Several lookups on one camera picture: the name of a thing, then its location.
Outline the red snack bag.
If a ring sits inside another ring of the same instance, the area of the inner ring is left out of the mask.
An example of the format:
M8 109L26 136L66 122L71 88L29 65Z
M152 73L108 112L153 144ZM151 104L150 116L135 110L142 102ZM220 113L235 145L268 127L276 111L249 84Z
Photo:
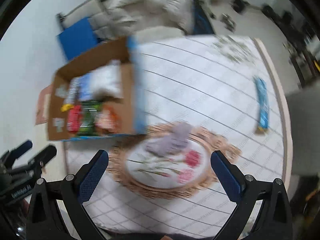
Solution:
M67 129L71 133L78 133L82 118L81 105L76 105L68 111Z

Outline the yellow zebra snack bag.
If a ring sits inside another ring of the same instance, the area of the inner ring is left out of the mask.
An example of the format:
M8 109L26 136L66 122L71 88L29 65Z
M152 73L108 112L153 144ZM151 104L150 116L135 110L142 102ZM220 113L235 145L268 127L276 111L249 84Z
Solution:
M67 96L64 99L62 107L60 108L61 112L66 112L74 108L76 98L78 95L79 86L80 86L80 77L73 78L69 84Z

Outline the orange snack bag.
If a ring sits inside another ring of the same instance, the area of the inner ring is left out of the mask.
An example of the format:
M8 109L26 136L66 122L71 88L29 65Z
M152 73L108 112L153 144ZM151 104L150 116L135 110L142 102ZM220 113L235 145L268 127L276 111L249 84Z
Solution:
M113 107L103 105L101 111L95 117L95 128L99 134L118 133L120 130L120 118Z

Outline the long blue snack pack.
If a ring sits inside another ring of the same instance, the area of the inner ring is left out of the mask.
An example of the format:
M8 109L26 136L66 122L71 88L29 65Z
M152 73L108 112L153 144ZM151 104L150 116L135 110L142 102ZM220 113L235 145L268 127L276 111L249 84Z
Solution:
M254 77L254 83L257 90L257 97L259 103L259 115L256 133L265 134L269 128L269 100L267 94L266 83L258 76Z

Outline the brown cardboard box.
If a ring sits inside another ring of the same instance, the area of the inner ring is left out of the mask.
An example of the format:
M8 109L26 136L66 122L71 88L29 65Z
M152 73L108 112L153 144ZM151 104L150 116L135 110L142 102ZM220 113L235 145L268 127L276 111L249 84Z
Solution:
M51 141L146 134L142 63L133 36L104 42L58 69L36 123Z

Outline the white cotton pads bag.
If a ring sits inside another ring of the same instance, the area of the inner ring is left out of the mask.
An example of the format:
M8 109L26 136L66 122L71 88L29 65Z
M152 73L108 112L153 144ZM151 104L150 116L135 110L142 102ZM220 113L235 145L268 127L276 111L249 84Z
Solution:
M80 101L99 101L106 97L123 98L119 60L111 60L107 65L80 76Z

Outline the purple knitted cloth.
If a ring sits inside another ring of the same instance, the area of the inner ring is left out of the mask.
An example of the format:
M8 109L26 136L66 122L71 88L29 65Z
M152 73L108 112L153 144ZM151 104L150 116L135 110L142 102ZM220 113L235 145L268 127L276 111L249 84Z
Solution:
M179 153L187 148L192 129L186 122L176 124L168 135L146 143L145 150L159 157Z

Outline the grey padded chair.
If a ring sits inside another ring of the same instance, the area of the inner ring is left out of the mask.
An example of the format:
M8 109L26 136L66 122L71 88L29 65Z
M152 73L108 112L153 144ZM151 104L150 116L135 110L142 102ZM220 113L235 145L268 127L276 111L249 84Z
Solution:
M292 173L319 173L319 83L286 96L293 141Z

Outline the blue flat board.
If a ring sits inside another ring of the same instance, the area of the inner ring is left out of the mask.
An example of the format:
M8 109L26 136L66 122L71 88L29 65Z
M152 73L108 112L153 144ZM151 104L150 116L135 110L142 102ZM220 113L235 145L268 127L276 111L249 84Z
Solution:
M68 61L98 45L99 40L88 18L83 18L57 36Z

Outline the white padded chair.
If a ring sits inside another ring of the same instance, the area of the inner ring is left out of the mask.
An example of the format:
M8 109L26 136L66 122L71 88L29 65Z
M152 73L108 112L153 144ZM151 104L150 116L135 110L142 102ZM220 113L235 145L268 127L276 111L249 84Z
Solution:
M156 26L137 31L135 33L135 39L139 44L144 44L169 38L183 37L184 35L184 31L178 28Z

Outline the dark wooden stool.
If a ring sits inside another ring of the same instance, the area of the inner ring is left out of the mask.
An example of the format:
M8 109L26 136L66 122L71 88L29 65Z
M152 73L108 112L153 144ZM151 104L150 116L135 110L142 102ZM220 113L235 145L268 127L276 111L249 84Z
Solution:
M306 48L295 50L290 42L283 44L290 54L289 63L293 65L299 79L298 87L305 88L319 80L319 61Z

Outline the white puffer jacket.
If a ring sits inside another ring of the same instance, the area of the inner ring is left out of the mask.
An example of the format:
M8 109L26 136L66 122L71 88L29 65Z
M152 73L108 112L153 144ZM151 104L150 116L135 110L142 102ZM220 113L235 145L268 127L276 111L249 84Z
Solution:
M191 34L193 0L104 0L111 26L118 36L165 26Z

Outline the chrome dumbbell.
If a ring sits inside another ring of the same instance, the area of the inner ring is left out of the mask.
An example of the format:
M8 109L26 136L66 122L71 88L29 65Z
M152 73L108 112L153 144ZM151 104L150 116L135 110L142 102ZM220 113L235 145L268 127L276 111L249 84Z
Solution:
M220 21L225 25L225 28L231 32L235 32L236 23L228 14L222 14Z

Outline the black weight bench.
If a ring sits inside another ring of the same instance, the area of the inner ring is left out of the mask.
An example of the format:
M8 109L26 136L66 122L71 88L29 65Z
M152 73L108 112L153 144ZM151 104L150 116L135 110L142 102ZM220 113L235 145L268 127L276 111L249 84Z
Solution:
M193 0L194 27L193 35L215 35L209 18L202 9L198 0Z

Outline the black barbell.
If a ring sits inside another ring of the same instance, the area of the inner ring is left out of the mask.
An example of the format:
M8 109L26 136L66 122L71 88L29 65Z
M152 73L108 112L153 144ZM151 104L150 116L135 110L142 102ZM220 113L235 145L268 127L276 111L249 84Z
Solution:
M231 6L235 12L242 14L251 4L245 0L232 0ZM282 16L280 16L268 4L263 4L260 11L275 24L291 25L293 20L293 16L289 11L284 11Z

